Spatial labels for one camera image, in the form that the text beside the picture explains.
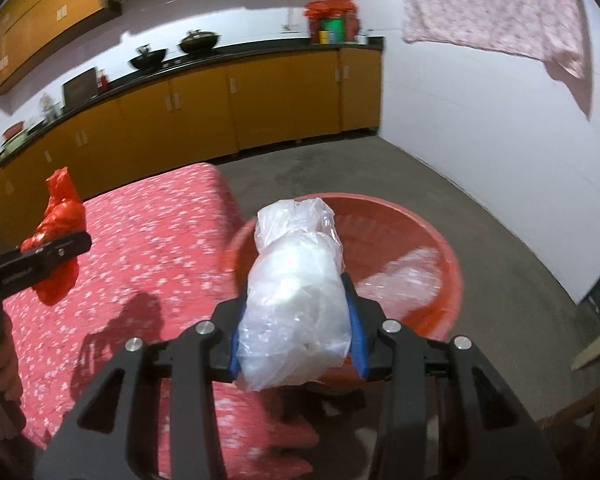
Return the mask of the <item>person left hand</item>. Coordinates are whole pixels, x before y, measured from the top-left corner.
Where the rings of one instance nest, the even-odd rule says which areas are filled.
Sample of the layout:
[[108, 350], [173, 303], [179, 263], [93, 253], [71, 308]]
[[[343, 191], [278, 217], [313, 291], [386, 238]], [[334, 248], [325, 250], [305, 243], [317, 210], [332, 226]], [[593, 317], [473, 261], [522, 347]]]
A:
[[0, 440], [17, 437], [26, 424], [20, 408], [21, 396], [12, 321], [0, 306]]

